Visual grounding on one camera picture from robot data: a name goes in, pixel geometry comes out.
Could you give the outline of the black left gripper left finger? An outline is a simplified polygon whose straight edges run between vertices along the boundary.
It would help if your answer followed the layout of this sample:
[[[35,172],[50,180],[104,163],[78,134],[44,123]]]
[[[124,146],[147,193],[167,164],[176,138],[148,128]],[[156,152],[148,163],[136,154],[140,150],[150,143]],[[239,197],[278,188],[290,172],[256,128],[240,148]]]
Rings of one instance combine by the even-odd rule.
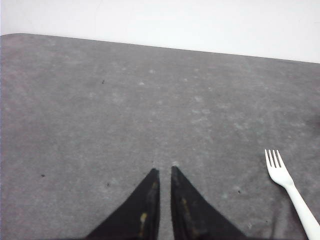
[[[156,240],[160,224],[160,173],[153,168],[131,195],[86,240]]]

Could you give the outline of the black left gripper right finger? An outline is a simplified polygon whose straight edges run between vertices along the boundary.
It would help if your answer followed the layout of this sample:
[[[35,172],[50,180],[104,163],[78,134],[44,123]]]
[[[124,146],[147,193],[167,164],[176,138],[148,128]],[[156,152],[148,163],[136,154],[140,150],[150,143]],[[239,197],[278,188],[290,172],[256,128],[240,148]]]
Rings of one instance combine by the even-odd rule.
[[[244,240],[246,235],[211,206],[177,166],[171,167],[171,220],[176,240]]]

